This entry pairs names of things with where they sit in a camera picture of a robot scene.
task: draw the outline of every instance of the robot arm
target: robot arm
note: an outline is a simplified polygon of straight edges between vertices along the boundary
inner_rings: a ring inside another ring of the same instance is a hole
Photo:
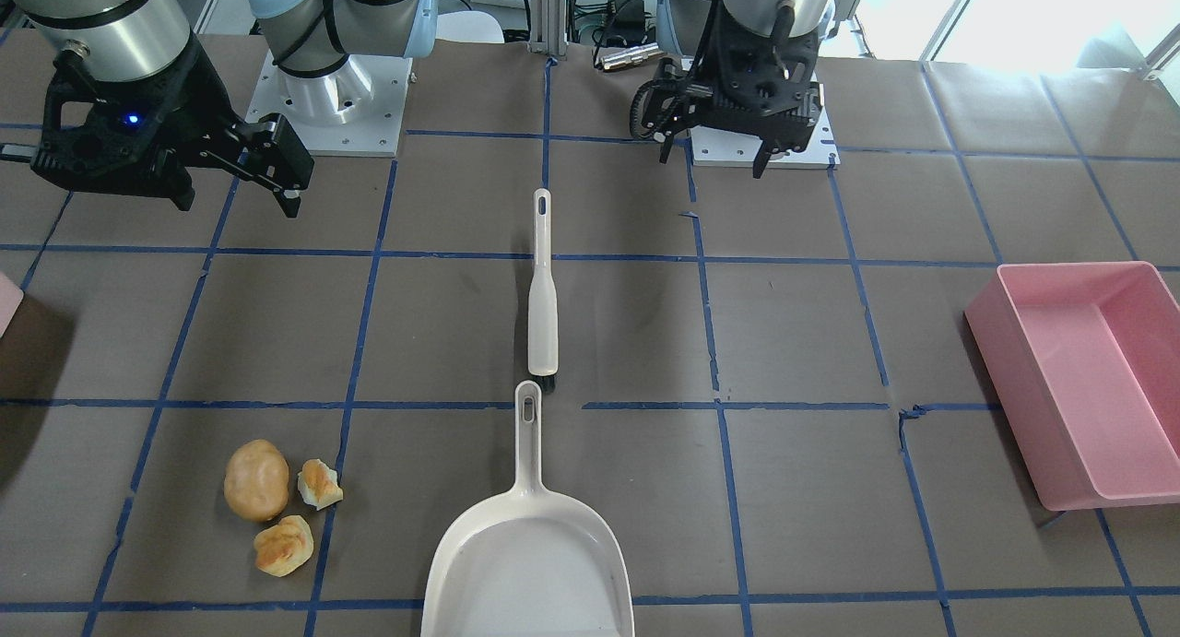
[[[694,61],[661,60],[631,104],[632,136],[662,142],[667,162],[694,125],[750,133],[762,140],[754,178],[775,155],[805,150],[824,105],[812,74],[831,1],[660,0],[660,47]]]
[[[59,50],[41,143],[0,145],[60,188],[158,196],[188,211],[186,166],[218,166],[299,212],[313,159],[278,113],[245,124],[176,0],[14,0]],[[91,104],[64,127],[65,104]]]

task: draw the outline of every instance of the blue grid line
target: blue grid line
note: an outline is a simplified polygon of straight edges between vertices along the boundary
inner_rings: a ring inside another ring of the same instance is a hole
[[[935,591],[866,591],[848,593],[755,593],[749,602],[755,605],[788,605],[817,603],[912,603],[937,600]]]
[[[389,209],[393,204],[394,184],[398,179],[398,162],[389,163],[389,176],[385,188],[385,203],[381,204],[381,221],[376,226],[376,241],[373,242],[371,251],[368,283],[365,288],[365,302],[361,306],[361,321],[356,330],[356,350],[353,353],[353,368],[348,374],[348,392],[345,394],[345,411],[340,419],[340,452],[336,454],[336,473],[343,477],[345,460],[348,453],[348,434],[352,427],[353,409],[356,401],[356,385],[361,375],[361,362],[365,360],[365,339],[368,335],[369,316],[373,313],[373,293],[376,289],[378,272],[381,268],[381,245],[385,242],[389,225]],[[316,612],[320,605],[320,597],[323,593],[323,576],[328,567],[328,552],[332,547],[332,531],[336,523],[336,507],[333,505],[328,510],[328,517],[323,521],[323,532],[320,536],[320,557],[315,565],[315,580],[312,583],[312,606],[307,612],[307,622],[303,625],[304,637],[315,635]]]
[[[21,291],[28,291],[28,285],[33,282],[33,272],[37,272],[37,267],[41,264],[41,256],[45,255],[45,248],[48,245],[50,239],[53,238],[53,232],[58,230],[58,222],[61,222],[61,217],[66,214],[66,205],[73,199],[73,191],[66,192],[66,197],[61,203],[61,209],[58,210],[58,217],[53,218],[53,224],[50,225],[50,234],[45,235],[45,243],[41,243],[40,250],[33,256],[33,263],[28,264],[28,270],[25,271],[25,277],[20,281]]]
[[[880,412],[890,406],[883,402],[726,402],[714,399],[713,402],[585,402],[584,411],[709,411],[721,407],[727,412],[749,412],[766,409],[768,412]]]
[[[952,600],[996,600],[1002,598],[1119,598],[1126,597],[1122,586],[1047,586],[1032,589],[964,589],[948,591]]]
[[[1180,586],[1134,586],[1139,596],[1180,596]]]
[[[922,525],[922,537],[926,543],[926,553],[930,557],[930,571],[935,577],[935,587],[938,592],[938,604],[943,609],[943,623],[946,625],[946,637],[956,637],[955,617],[951,615],[950,596],[946,591],[946,583],[943,579],[943,566],[938,562],[938,550],[935,546],[935,533],[930,528],[930,519],[926,517],[926,505],[922,499],[922,490],[918,487],[918,473],[913,468],[913,460],[910,459],[910,447],[905,440],[905,421],[913,415],[905,413],[898,415],[898,440],[900,442],[902,462],[905,465],[906,479],[910,481],[910,493],[913,495],[913,507],[918,511],[918,523]]]
[[[1114,223],[1114,229],[1119,232],[1119,238],[1121,238],[1123,245],[1127,247],[1130,258],[1139,260],[1139,254],[1132,245],[1127,230],[1122,229],[1122,222],[1119,222],[1119,216],[1114,212],[1114,205],[1110,204],[1110,199],[1106,196],[1102,184],[1099,183],[1099,176],[1094,173],[1094,166],[1090,165],[1090,159],[1086,157],[1086,153],[1083,153],[1081,143],[1079,143],[1077,137],[1074,136],[1074,129],[1069,127],[1069,122],[1066,120],[1066,114],[1061,111],[1061,105],[1057,104],[1057,98],[1054,98],[1053,91],[1049,91],[1049,84],[1044,81],[1044,75],[1041,75],[1040,81],[1041,90],[1044,91],[1044,94],[1049,98],[1049,105],[1053,107],[1053,112],[1057,114],[1057,120],[1061,122],[1061,127],[1066,130],[1066,136],[1069,137],[1069,143],[1074,145],[1074,150],[1077,151],[1077,157],[1082,159],[1082,166],[1086,166],[1086,173],[1090,176],[1090,183],[1094,184],[1094,191],[1099,192],[1099,199],[1102,201],[1102,205],[1107,209],[1107,214],[1110,216],[1110,222]]]
[[[861,267],[995,268],[995,262],[926,262],[926,260],[858,260]]]
[[[1110,533],[1110,525],[1107,524],[1106,513],[1102,508],[1099,508],[1094,511],[1094,515],[1099,519],[1099,526],[1102,527],[1102,537],[1106,538],[1107,545],[1110,549],[1110,557],[1114,559],[1114,565],[1119,569],[1119,577],[1122,578],[1122,585],[1130,598],[1130,608],[1135,611],[1135,619],[1139,620],[1139,628],[1143,631],[1143,637],[1152,637],[1152,629],[1148,628],[1147,617],[1143,616],[1143,606],[1139,603],[1135,585],[1130,583],[1130,573],[1127,572],[1127,565],[1119,552],[1119,544],[1115,543],[1114,534]]]
[[[831,158],[827,166],[827,184],[832,189],[832,197],[835,201],[835,212],[840,217],[840,230],[844,232],[844,244],[848,249],[848,264],[852,268],[852,277],[857,283],[857,294],[860,296],[860,306],[865,309],[865,327],[868,329],[868,342],[872,343],[873,359],[877,360],[877,373],[880,373],[881,386],[889,386],[889,372],[885,369],[885,356],[881,354],[880,339],[877,337],[877,324],[873,323],[872,309],[868,308],[868,291],[865,289],[864,276],[860,275],[860,260],[857,258],[857,249],[852,244],[852,230],[848,226],[847,214],[844,212],[844,201],[840,199],[840,186],[835,183],[835,159]]]
[[[935,92],[935,86],[930,81],[930,73],[926,70],[925,63],[919,63],[918,70],[922,73],[922,81],[926,86],[926,92],[930,94],[931,103],[935,104],[935,112],[938,116],[938,122],[943,127],[943,132],[946,136],[946,140],[950,143],[951,149],[955,151],[955,159],[958,163],[959,171],[963,175],[963,183],[966,184],[969,195],[971,196],[971,204],[975,205],[975,212],[979,216],[979,224],[983,225],[983,234],[988,237],[988,243],[991,245],[991,254],[996,256],[996,263],[1003,264],[1004,256],[999,252],[999,243],[996,243],[996,235],[991,234],[991,225],[988,222],[988,216],[983,212],[983,203],[979,201],[979,193],[975,189],[975,183],[971,179],[971,175],[966,171],[966,162],[963,159],[963,153],[959,150],[958,143],[955,140],[955,133],[951,132],[951,125],[946,122],[946,112],[943,111],[943,104],[938,99],[938,94]]]
[[[1180,586],[1136,586],[1138,596],[1180,596]],[[1047,586],[1027,589],[961,589],[946,591],[952,600],[990,600],[1011,598],[1126,598],[1125,586]],[[752,593],[752,605],[845,604],[937,602],[937,591],[865,591],[832,593]],[[420,610],[420,598],[361,598],[321,600],[319,611],[341,610]],[[736,593],[706,596],[632,596],[632,606],[739,605]],[[0,603],[0,613],[81,613],[91,606],[85,602]],[[307,611],[309,600],[263,600],[256,603],[198,603],[173,600],[104,602],[100,612],[199,612],[199,611]]]
[[[688,186],[695,192],[691,163],[688,163]],[[716,339],[713,335],[713,306],[709,301],[708,270],[704,263],[704,237],[701,230],[701,218],[690,214],[693,237],[696,243],[696,271],[701,283],[701,310],[704,321],[704,342],[709,353],[709,377],[713,382],[713,408],[717,413],[717,436],[721,444],[721,464],[726,474],[726,498],[729,503],[729,531],[733,537],[734,567],[738,577],[738,599],[741,604],[742,630],[745,637],[754,637],[754,617],[749,609],[749,585],[746,580],[746,553],[741,540],[741,515],[738,512],[738,490],[734,482],[733,453],[729,448],[729,423],[726,411],[721,406],[721,381],[717,369]]]
[[[219,247],[218,255],[372,256],[371,250],[294,249],[294,247]]]
[[[741,596],[714,593],[709,596],[635,596],[631,606],[650,608],[668,605],[740,605]]]
[[[540,140],[540,188],[549,189],[549,117],[552,96],[552,74],[550,70],[557,65],[556,58],[549,57],[545,60],[545,107],[542,116],[542,140]]]
[[[923,412],[998,412],[1003,407],[998,402],[935,402],[932,405],[918,405],[916,409]]]
[[[847,267],[847,260],[825,256],[706,256],[708,264],[808,264],[808,267]]]
[[[172,380],[176,377],[176,367],[181,363],[181,353],[184,350],[184,342],[189,337],[189,329],[192,327],[192,320],[197,310],[197,304],[201,302],[201,295],[205,289],[209,270],[212,267],[212,260],[216,255],[214,250],[221,241],[222,231],[225,229],[225,221],[229,218],[229,211],[234,205],[234,196],[237,195],[238,184],[240,180],[235,176],[232,183],[230,183],[229,192],[225,196],[225,203],[222,205],[222,212],[217,219],[217,226],[214,230],[212,238],[209,241],[209,249],[205,254],[204,263],[202,264],[201,276],[198,276],[197,284],[192,289],[192,297],[189,300],[189,309],[184,315],[184,322],[181,324],[181,331],[177,335],[175,346],[172,347],[172,357],[169,360],[168,369],[164,373],[164,381],[159,386],[159,395],[157,398],[157,401],[159,402],[163,402],[164,399],[168,398],[168,392],[172,387]],[[159,419],[163,412],[164,406],[157,405],[152,411],[151,420],[148,422],[148,432],[144,432],[143,445],[140,445],[139,448],[139,458],[136,460],[135,472],[131,473],[130,493],[123,501],[123,511],[119,513],[119,520],[114,527],[114,546],[111,547],[111,552],[106,557],[106,563],[103,565],[103,572],[99,574],[98,584],[94,586],[94,599],[90,611],[86,613],[86,623],[83,625],[81,637],[90,637],[94,631],[94,622],[98,619],[98,612],[100,611],[103,598],[106,595],[106,585],[111,580],[111,573],[114,571],[114,562],[123,546],[123,536],[126,532],[127,521],[131,519],[131,510],[135,506],[136,493],[139,491],[139,482],[143,480],[144,468],[148,465],[148,455],[151,453],[152,440],[156,438],[156,429],[159,427]]]
[[[1128,157],[1128,155],[1087,155],[1087,158],[1100,163],[1180,163],[1180,158]]]
[[[513,409],[513,402],[382,402],[374,399],[354,399],[353,409],[385,409],[392,412],[447,411],[477,412],[484,409]]]

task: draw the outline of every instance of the pink tray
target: pink tray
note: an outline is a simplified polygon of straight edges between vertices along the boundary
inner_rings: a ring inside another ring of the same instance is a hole
[[[966,318],[1047,508],[1180,503],[1180,308],[1153,264],[1004,264]]]

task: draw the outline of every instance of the metal frame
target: metal frame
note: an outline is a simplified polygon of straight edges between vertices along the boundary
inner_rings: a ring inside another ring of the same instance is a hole
[[[970,5],[971,0],[955,0],[955,2],[946,8],[946,15],[943,15],[943,20],[938,24],[938,27],[935,28],[935,33],[930,37],[926,48],[922,50],[922,54],[918,57],[919,61],[932,61],[935,58],[938,58],[938,53],[942,52],[943,46],[946,45],[948,38],[950,38],[951,32],[955,27],[957,27],[964,12]]]
[[[565,37],[565,25],[569,19],[566,0],[535,0],[529,7],[529,48],[536,53],[548,53],[549,57],[562,58],[569,48]]]
[[[1163,68],[1171,65],[1176,57],[1180,57],[1180,24],[1168,32],[1168,35],[1160,40],[1159,45],[1147,54],[1147,67],[1143,70],[1143,78],[1155,81],[1163,73]]]

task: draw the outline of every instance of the white dustpan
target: white dustpan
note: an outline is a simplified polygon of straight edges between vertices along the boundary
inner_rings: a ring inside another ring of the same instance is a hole
[[[540,388],[516,390],[516,482],[447,528],[422,637],[634,637],[623,553],[592,508],[540,482]]]

